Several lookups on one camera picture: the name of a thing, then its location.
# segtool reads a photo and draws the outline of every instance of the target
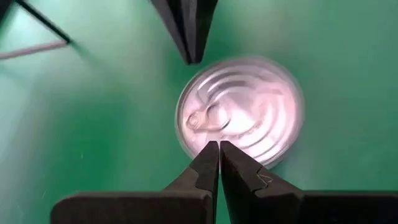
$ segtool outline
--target green table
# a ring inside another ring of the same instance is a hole
[[[302,189],[398,189],[398,1],[220,1],[192,67],[149,1],[30,3],[77,45],[0,63],[0,223],[48,223],[81,190],[165,187],[190,162],[180,92],[239,55],[277,61],[303,89],[305,123],[275,173]],[[0,50],[56,39],[36,26],[15,10]],[[222,188],[217,220],[229,223]]]

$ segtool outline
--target metal can lid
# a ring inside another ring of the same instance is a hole
[[[268,59],[218,62],[197,73],[182,91],[177,135],[191,157],[208,141],[230,141],[271,168],[298,135],[302,100],[290,73]]]

